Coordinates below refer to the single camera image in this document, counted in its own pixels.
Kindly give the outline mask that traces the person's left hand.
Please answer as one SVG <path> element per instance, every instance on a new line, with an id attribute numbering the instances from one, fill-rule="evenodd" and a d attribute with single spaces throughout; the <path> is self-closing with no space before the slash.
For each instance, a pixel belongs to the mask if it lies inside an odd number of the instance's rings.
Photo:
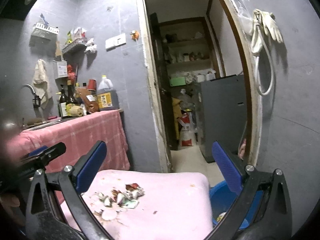
<path id="1" fill-rule="evenodd" d="M 1 196 L 1 205 L 3 206 L 4 210 L 7 212 L 9 217 L 19 226 L 25 226 L 25 220 L 20 216 L 17 215 L 13 208 L 20 206 L 20 201 L 16 196 L 13 195 L 6 195 Z"/>

